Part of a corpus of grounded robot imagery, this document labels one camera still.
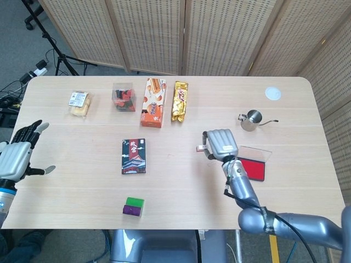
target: green block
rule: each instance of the green block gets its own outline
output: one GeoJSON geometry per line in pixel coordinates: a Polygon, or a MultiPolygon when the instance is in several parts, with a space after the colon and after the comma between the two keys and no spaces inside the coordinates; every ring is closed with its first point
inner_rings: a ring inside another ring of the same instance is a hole
{"type": "Polygon", "coordinates": [[[144,200],[143,199],[133,198],[133,197],[128,197],[127,201],[126,201],[126,205],[131,205],[133,207],[143,208],[144,200]]]}

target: orange snack box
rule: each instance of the orange snack box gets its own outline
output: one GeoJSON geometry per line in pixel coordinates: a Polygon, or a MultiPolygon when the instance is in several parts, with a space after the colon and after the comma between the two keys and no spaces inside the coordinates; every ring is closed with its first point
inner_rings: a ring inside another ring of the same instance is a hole
{"type": "Polygon", "coordinates": [[[140,123],[142,126],[160,128],[162,126],[163,105],[166,97],[166,81],[148,78],[146,81],[143,109],[140,123]]]}

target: metal pole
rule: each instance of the metal pole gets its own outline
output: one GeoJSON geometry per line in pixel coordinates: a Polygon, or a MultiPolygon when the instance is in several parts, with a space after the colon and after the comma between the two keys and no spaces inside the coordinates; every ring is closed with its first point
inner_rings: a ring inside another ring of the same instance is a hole
{"type": "Polygon", "coordinates": [[[235,230],[235,244],[236,244],[236,259],[237,259],[237,263],[242,263],[240,230],[239,229],[235,230]]]}

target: white round sticker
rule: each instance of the white round sticker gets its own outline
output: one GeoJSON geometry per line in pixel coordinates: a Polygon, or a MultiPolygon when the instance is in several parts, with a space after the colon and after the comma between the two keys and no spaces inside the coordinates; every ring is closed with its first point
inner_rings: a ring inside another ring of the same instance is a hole
{"type": "Polygon", "coordinates": [[[281,97],[281,92],[276,87],[268,87],[265,89],[265,95],[270,100],[279,100],[281,97]]]}

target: white label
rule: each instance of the white label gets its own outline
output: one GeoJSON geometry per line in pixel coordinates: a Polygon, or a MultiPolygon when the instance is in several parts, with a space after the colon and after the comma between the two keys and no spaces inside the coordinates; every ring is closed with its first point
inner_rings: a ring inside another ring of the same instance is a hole
{"type": "Polygon", "coordinates": [[[276,87],[268,87],[265,90],[265,95],[270,100],[279,100],[281,97],[281,92],[276,87]]]}
{"type": "Polygon", "coordinates": [[[86,97],[86,93],[73,92],[70,99],[70,103],[68,103],[68,105],[75,107],[83,107],[86,97]]]}
{"type": "Polygon", "coordinates": [[[233,150],[234,148],[233,148],[233,146],[231,146],[231,145],[224,145],[223,146],[223,150],[224,151],[231,151],[231,150],[233,150]]]}

